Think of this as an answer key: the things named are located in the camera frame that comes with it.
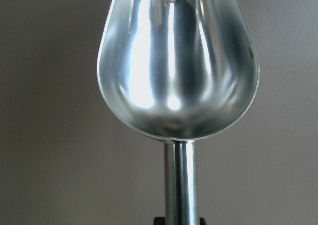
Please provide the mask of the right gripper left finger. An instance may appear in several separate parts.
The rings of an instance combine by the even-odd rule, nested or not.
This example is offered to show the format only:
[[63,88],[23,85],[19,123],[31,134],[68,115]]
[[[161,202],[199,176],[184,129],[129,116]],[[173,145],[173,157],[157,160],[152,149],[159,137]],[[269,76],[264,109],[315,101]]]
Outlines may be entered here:
[[165,217],[155,217],[153,225],[165,225]]

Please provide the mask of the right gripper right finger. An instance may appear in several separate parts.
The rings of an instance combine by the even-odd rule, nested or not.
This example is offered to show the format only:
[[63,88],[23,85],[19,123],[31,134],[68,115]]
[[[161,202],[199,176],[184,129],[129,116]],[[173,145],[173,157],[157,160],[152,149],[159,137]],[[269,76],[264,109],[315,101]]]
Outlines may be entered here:
[[199,223],[200,223],[200,225],[207,225],[204,218],[199,218]]

